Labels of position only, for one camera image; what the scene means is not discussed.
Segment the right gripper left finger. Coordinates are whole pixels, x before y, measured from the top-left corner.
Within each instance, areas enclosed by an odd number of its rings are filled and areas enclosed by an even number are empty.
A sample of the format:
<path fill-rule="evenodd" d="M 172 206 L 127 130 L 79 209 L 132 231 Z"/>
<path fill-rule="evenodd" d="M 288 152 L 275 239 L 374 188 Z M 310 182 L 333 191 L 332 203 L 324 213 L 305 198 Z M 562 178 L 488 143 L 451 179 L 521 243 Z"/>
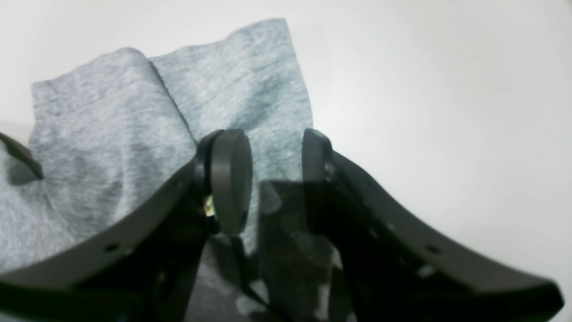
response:
<path fill-rule="evenodd" d="M 252 191 L 243 130 L 216 130 L 149 200 L 104 232 L 1 276 L 3 322 L 181 322 L 203 247 L 245 228 Z"/>

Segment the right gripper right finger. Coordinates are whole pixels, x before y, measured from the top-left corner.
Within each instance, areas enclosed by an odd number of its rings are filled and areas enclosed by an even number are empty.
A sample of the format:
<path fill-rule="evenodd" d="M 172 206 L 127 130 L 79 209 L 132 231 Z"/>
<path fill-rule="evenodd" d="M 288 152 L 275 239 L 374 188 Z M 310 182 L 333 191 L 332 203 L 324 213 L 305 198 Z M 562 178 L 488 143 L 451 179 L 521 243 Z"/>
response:
<path fill-rule="evenodd" d="M 302 167 L 308 229 L 339 252 L 358 321 L 547 322 L 564 307 L 555 281 L 431 228 L 317 130 Z"/>

